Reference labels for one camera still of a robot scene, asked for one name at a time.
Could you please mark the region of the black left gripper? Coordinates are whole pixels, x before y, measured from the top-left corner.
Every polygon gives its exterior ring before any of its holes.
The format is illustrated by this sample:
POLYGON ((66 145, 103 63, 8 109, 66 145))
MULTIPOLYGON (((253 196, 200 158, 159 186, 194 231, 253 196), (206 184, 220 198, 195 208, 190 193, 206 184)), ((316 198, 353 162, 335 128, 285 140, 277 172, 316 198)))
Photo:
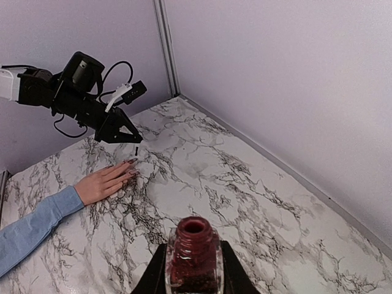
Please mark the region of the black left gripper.
POLYGON ((137 128, 120 108, 104 112, 94 134, 95 141, 106 143, 135 143, 143 140, 137 128))

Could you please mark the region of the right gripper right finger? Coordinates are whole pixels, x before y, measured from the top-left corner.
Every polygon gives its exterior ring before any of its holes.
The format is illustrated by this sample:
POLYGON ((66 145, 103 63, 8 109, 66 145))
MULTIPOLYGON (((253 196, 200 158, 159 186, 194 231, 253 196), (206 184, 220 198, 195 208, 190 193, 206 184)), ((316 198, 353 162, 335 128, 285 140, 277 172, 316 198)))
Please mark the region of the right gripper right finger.
POLYGON ((228 241, 221 241, 224 263, 223 294, 260 294, 249 279, 228 241))

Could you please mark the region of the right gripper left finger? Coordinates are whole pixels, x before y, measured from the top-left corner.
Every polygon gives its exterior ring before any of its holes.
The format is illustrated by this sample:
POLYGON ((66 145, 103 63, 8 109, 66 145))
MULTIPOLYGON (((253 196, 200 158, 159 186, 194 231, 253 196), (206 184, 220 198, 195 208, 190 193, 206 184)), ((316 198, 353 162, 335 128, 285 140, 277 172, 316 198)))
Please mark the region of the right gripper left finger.
POLYGON ((160 244, 131 294, 166 294, 166 244, 160 244))

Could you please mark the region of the red nail polish bottle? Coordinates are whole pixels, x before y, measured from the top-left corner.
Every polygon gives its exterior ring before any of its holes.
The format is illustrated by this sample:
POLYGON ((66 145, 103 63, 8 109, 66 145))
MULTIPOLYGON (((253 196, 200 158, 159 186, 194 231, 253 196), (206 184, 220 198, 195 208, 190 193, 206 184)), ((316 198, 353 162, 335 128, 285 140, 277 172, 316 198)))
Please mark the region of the red nail polish bottle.
POLYGON ((186 217, 170 230, 165 290, 167 293, 224 292, 221 241, 205 218, 186 217))

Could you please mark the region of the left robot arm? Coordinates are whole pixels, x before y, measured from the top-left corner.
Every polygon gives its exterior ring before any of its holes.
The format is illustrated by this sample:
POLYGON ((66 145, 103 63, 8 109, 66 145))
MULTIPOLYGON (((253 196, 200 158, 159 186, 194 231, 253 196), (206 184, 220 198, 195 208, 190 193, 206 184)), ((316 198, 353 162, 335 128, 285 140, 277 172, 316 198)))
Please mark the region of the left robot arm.
POLYGON ((77 51, 57 74, 29 65, 1 66, 1 98, 20 105, 45 107, 53 116, 68 116, 86 130, 95 131, 95 141, 136 143, 137 128, 120 109, 147 91, 142 81, 128 80, 114 91, 104 91, 104 65, 77 51))

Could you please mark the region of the blue sleeved forearm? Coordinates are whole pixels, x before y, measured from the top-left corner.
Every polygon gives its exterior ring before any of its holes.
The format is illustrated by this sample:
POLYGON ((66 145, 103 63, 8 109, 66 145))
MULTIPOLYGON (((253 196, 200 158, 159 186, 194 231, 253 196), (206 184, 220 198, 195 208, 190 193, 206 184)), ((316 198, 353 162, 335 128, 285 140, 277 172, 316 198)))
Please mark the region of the blue sleeved forearm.
POLYGON ((1 229, 1 276, 32 253, 65 217, 83 207, 75 188, 68 186, 43 199, 33 212, 1 229))

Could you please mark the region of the mannequin hand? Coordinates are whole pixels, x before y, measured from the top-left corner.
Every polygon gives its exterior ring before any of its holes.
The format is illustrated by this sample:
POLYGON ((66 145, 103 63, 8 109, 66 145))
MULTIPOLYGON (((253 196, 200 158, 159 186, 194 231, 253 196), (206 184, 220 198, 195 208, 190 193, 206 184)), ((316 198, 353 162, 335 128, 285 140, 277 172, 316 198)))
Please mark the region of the mannequin hand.
POLYGON ((105 167, 77 182, 74 188, 82 203, 85 206, 92 205, 118 192, 139 174, 135 168, 137 161, 138 159, 131 159, 105 167))

